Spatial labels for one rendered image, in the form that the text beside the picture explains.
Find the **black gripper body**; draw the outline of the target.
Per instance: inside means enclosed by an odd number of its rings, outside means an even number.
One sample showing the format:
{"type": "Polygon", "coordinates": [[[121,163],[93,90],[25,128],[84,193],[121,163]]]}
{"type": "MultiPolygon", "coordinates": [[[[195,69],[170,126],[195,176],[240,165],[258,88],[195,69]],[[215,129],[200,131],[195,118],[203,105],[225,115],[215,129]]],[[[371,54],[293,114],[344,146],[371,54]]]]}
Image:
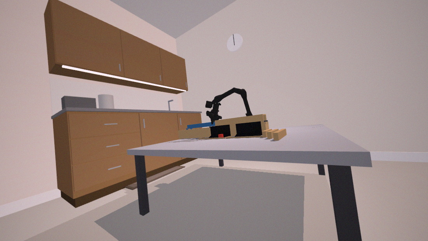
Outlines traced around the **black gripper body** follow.
{"type": "Polygon", "coordinates": [[[218,115],[218,112],[219,112],[219,110],[218,110],[218,109],[213,108],[213,109],[212,109],[212,113],[207,113],[206,115],[207,115],[207,116],[210,116],[210,117],[215,117],[215,118],[222,119],[222,117],[218,115]]]}

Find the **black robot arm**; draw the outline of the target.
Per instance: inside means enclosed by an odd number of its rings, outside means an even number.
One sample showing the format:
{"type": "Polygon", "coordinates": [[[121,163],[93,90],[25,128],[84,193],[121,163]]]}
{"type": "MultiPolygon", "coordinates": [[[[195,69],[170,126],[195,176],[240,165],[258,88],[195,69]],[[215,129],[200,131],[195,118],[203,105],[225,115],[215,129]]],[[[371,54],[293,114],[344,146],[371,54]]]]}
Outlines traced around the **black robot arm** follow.
{"type": "Polygon", "coordinates": [[[248,117],[248,116],[251,116],[252,115],[252,113],[251,113],[251,111],[250,111],[250,109],[249,109],[249,104],[248,104],[248,101],[247,101],[247,93],[246,93],[246,90],[245,89],[238,89],[238,88],[232,88],[231,90],[229,90],[229,91],[227,91],[227,92],[225,92],[225,93],[223,93],[223,94],[221,94],[221,95],[218,95],[218,96],[215,96],[214,97],[214,99],[212,100],[212,101],[206,101],[206,105],[205,105],[205,108],[216,108],[216,109],[219,109],[219,105],[221,105],[221,103],[220,103],[220,101],[223,99],[223,98],[225,98],[225,97],[227,97],[227,96],[229,96],[229,95],[231,95],[231,94],[233,94],[233,93],[237,93],[237,94],[240,94],[241,96],[242,96],[242,99],[243,99],[243,101],[244,101],[244,105],[245,105],[245,107],[246,107],[246,111],[247,111],[247,113],[246,113],[246,116],[248,117]],[[216,103],[216,104],[215,104],[216,103]],[[212,106],[213,105],[213,106],[212,106]]]}

